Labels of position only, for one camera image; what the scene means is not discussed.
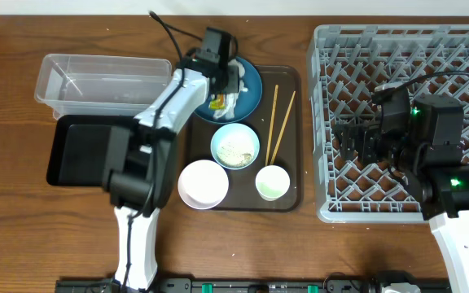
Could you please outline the yellow snack wrapper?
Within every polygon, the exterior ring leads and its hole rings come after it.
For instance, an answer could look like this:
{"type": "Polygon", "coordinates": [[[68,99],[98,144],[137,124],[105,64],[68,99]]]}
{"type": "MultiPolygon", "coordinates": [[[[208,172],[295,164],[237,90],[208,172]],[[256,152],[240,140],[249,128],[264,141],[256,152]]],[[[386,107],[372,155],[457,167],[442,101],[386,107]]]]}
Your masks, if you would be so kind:
{"type": "Polygon", "coordinates": [[[226,107],[226,96],[224,94],[214,94],[211,98],[208,105],[210,110],[222,110],[226,107]]]}

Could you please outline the light blue bowl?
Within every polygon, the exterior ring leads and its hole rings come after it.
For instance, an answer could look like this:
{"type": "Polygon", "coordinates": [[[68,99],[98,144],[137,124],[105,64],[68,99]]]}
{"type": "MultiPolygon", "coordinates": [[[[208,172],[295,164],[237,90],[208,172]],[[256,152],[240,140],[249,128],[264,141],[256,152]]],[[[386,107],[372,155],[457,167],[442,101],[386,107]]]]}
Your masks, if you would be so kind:
{"type": "Polygon", "coordinates": [[[223,168],[240,170],[252,164],[260,151],[260,139],[247,125],[223,125],[212,136],[210,151],[223,168]]]}

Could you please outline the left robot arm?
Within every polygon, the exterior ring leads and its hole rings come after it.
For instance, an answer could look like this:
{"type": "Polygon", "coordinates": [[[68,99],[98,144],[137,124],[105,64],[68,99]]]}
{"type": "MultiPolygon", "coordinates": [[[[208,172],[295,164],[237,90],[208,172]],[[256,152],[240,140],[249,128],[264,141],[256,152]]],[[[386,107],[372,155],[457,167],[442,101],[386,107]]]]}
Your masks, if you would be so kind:
{"type": "Polygon", "coordinates": [[[119,226],[121,292],[144,292],[156,276],[156,230],[175,178],[176,137],[197,107],[211,95],[239,92],[239,65],[184,60],[168,86],[133,126],[112,127],[103,171],[119,226]]]}

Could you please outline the white cup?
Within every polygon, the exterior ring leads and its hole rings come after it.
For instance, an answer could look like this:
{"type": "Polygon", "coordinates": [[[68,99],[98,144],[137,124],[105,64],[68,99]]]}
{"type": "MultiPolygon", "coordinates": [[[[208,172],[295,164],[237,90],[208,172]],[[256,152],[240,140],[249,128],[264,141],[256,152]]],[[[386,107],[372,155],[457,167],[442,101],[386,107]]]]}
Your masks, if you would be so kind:
{"type": "Polygon", "coordinates": [[[277,165],[268,165],[256,175],[255,185],[260,197],[266,201],[275,201],[289,190],[291,179],[287,171],[277,165]]]}

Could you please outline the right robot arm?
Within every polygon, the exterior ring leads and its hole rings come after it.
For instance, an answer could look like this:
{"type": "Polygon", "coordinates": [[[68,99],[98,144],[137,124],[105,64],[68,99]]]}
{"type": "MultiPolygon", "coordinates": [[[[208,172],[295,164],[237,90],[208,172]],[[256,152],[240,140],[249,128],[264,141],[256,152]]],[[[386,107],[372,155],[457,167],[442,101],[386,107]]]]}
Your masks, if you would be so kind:
{"type": "Polygon", "coordinates": [[[376,122],[338,124],[333,131],[345,160],[386,162],[420,204],[436,239],[453,292],[469,292],[469,165],[462,162],[464,110],[451,97],[402,94],[377,98],[376,122]]]}

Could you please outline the white tissue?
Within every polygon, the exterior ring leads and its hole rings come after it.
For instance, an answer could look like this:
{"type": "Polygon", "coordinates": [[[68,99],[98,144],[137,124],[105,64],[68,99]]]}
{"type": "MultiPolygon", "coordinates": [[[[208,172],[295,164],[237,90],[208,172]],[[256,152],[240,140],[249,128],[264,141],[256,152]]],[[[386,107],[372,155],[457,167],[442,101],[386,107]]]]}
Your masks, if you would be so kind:
{"type": "Polygon", "coordinates": [[[226,96],[226,107],[222,110],[216,110],[213,113],[214,120],[232,120],[235,118],[235,108],[239,99],[239,95],[242,92],[247,92],[248,88],[243,82],[243,77],[246,73],[243,64],[237,59],[231,60],[229,63],[237,63],[239,66],[239,91],[234,94],[224,94],[226,96]]]}

